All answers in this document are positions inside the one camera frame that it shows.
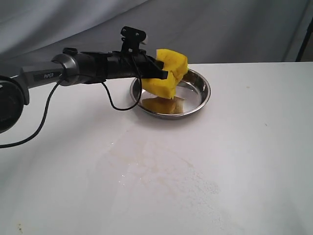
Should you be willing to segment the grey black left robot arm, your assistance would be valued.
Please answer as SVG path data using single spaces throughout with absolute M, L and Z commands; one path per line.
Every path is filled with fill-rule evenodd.
M 23 107 L 29 104 L 29 89 L 60 82 L 61 86 L 95 84 L 119 78 L 157 78 L 165 80 L 164 63 L 146 51 L 109 53 L 78 52 L 65 48 L 50 62 L 22 67 L 14 77 L 0 77 L 0 131 L 13 127 Z

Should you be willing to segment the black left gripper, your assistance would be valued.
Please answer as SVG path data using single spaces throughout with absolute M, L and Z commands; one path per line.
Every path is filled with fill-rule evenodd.
M 168 71 L 164 71 L 164 63 L 146 54 L 145 50 L 139 52 L 112 51 L 81 52 L 93 59 L 93 63 L 85 70 L 79 72 L 79 81 L 95 81 L 98 77 L 101 81 L 107 79 L 137 77 L 143 79 L 161 79 L 168 77 Z

